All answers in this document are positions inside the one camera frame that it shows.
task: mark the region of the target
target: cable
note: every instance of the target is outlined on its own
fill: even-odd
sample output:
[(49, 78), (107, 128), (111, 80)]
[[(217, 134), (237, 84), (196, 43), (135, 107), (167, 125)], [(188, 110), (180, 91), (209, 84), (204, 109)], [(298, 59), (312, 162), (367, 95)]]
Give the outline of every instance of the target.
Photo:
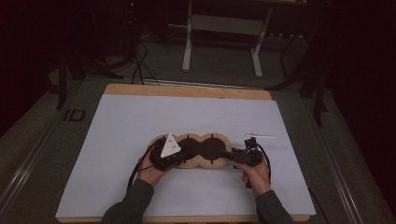
[(309, 193), (312, 195), (312, 197), (314, 198), (315, 202), (317, 202), (318, 207), (319, 207), (319, 210), (320, 210), (321, 214), (323, 215), (324, 219), (326, 220), (326, 223), (327, 223), (327, 224), (330, 224), (329, 219), (327, 219), (326, 214), (324, 213), (324, 210), (323, 210), (322, 206), (320, 205), (317, 196), (315, 196), (315, 194), (314, 194), (314, 192), (312, 191), (311, 187), (309, 187), (309, 186), (307, 186), (307, 187), (308, 187)]
[(142, 169), (140, 169), (140, 170), (137, 170), (137, 172), (147, 170), (147, 169), (149, 169), (149, 168), (151, 168), (151, 167), (153, 167), (153, 166), (154, 166), (154, 165), (150, 165), (150, 166), (148, 166), (148, 167), (145, 167), (145, 168), (142, 168)]
[(268, 178), (271, 181), (271, 163), (270, 163), (270, 159), (268, 158), (267, 154), (265, 153), (264, 148), (262, 148), (262, 146), (260, 146), (259, 144), (257, 144), (257, 146), (262, 151), (262, 154), (264, 155), (265, 161), (267, 162), (267, 165), (268, 165)]
[(141, 63), (145, 60), (145, 58), (146, 58), (146, 56), (148, 54), (148, 48), (146, 47), (146, 45), (144, 45), (140, 41), (137, 41), (137, 43), (140, 44), (141, 46), (143, 46), (143, 48), (145, 49), (145, 53), (143, 54), (143, 57), (141, 58), (140, 62), (139, 62), (138, 58), (136, 57), (137, 67), (134, 70), (134, 73), (132, 74), (132, 84), (134, 84), (134, 76), (136, 75), (136, 72), (139, 71), (139, 76), (141, 78), (142, 85), (144, 85), (143, 78), (142, 78), (142, 73), (141, 73), (142, 71), (141, 71), (140, 66), (141, 66)]
[(160, 82), (158, 82), (158, 79), (156, 78), (157, 72), (156, 72), (154, 69), (149, 68), (149, 67), (146, 65), (146, 63), (145, 63), (144, 61), (141, 61), (141, 64), (143, 64), (143, 67), (146, 68), (146, 71), (148, 71), (150, 77), (151, 77), (152, 79), (154, 79), (154, 80), (157, 82), (157, 84), (160, 86)]
[(140, 159), (140, 161), (139, 161), (139, 162), (136, 164), (136, 166), (134, 167), (134, 170), (132, 171), (131, 176), (129, 176), (128, 185), (127, 185), (127, 188), (126, 188), (126, 191), (127, 191), (127, 192), (128, 192), (128, 190), (131, 188), (132, 183), (134, 182), (134, 176), (136, 175), (136, 173), (139, 172), (139, 171), (146, 170), (146, 169), (152, 167), (152, 166), (150, 166), (150, 167), (145, 167), (145, 168), (142, 168), (142, 169), (139, 170), (139, 167), (140, 167), (140, 165), (141, 165), (141, 162), (147, 157), (147, 155), (149, 154), (149, 152), (150, 152), (154, 147), (156, 147), (158, 143), (160, 143), (161, 140), (162, 140), (162, 139), (160, 138), (160, 139), (158, 139), (157, 141), (153, 142), (153, 143), (148, 147), (148, 149), (146, 150), (145, 154), (142, 156), (142, 158)]

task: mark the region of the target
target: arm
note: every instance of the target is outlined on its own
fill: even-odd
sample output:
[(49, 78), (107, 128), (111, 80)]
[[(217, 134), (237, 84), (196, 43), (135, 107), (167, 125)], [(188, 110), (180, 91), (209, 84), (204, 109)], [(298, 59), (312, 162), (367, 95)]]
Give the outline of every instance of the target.
[(137, 173), (137, 178), (126, 193), (122, 202), (111, 206), (102, 217), (102, 224), (135, 224), (142, 223), (142, 216), (149, 206), (154, 194), (154, 187), (160, 182), (166, 172), (152, 166), (149, 154), (140, 162), (139, 169), (147, 168)]
[(148, 182), (136, 179), (122, 202), (115, 203), (105, 212), (101, 223), (142, 223), (153, 194), (154, 188)]
[(268, 166), (265, 161), (255, 167), (239, 163), (236, 163), (235, 166), (244, 171), (242, 181), (244, 183), (250, 181), (251, 192), (257, 205), (257, 215), (261, 223), (293, 223), (293, 219), (282, 206), (275, 192), (271, 190)]

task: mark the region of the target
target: person's right hand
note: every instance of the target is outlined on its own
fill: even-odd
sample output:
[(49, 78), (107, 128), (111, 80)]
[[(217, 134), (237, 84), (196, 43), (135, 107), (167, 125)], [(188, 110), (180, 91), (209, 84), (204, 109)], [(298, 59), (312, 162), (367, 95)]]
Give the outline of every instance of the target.
[(262, 162), (255, 167), (241, 163), (235, 163), (234, 166), (244, 171), (242, 174), (242, 182), (247, 183), (250, 181), (251, 192), (254, 198), (257, 198), (271, 190), (268, 166), (267, 163), (265, 163), (265, 160), (262, 160)]

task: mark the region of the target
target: person's left hand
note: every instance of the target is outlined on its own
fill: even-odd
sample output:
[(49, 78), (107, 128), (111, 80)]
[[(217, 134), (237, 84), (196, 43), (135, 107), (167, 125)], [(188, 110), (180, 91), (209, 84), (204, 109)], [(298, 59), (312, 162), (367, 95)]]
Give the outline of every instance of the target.
[(146, 182), (148, 182), (152, 187), (155, 187), (161, 180), (161, 178), (163, 178), (163, 176), (169, 171), (160, 171), (158, 169), (156, 169), (151, 160), (149, 159), (149, 155), (150, 155), (151, 151), (148, 153), (148, 155), (146, 156), (145, 159), (143, 159), (140, 162), (140, 169), (145, 169), (147, 167), (149, 167), (148, 169), (142, 170), (137, 172), (137, 179), (141, 179), (144, 180)]

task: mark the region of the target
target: hand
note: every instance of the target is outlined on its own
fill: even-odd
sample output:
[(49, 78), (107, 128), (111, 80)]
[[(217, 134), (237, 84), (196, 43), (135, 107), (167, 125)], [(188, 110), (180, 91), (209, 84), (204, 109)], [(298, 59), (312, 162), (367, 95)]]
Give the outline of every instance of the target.
[(268, 166), (267, 163), (265, 163), (265, 160), (262, 160), (262, 162), (255, 167), (241, 163), (235, 163), (234, 166), (244, 171), (241, 178), (242, 182), (247, 183), (250, 181), (251, 192), (254, 198), (257, 198), (271, 190), (270, 180), (268, 177)]
[(155, 187), (161, 180), (161, 178), (168, 172), (168, 171), (160, 171), (156, 169), (151, 160), (149, 159), (151, 151), (148, 153), (145, 159), (141, 161), (141, 158), (139, 159), (140, 162), (140, 169), (144, 169), (142, 171), (137, 172), (137, 179), (144, 180), (148, 182), (152, 187)]

